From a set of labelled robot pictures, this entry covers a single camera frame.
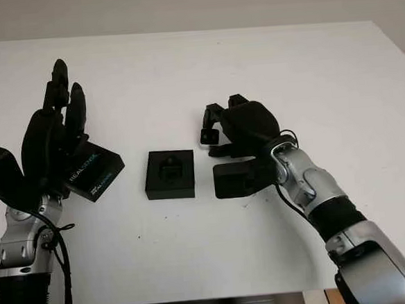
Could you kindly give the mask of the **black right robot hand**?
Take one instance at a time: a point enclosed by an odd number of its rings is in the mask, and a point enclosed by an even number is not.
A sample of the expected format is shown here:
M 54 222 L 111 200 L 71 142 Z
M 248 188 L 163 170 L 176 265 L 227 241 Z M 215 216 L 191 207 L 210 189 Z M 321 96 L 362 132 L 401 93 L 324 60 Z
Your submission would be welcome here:
M 217 103 L 206 106 L 200 143 L 209 147 L 214 158 L 257 157 L 280 134 L 274 115 L 260 102 L 240 94 L 228 99 L 227 107 Z

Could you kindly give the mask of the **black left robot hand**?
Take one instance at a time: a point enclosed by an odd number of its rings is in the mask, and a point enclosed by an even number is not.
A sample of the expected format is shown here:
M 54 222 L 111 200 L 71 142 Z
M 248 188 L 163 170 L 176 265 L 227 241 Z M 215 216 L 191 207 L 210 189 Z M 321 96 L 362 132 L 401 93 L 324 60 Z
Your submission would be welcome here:
M 26 179 L 39 192 L 66 199 L 64 172 L 88 140 L 84 132 L 87 111 L 79 83 L 69 87 L 67 64 L 57 59 L 46 84 L 43 106 L 33 113 L 21 148 Z

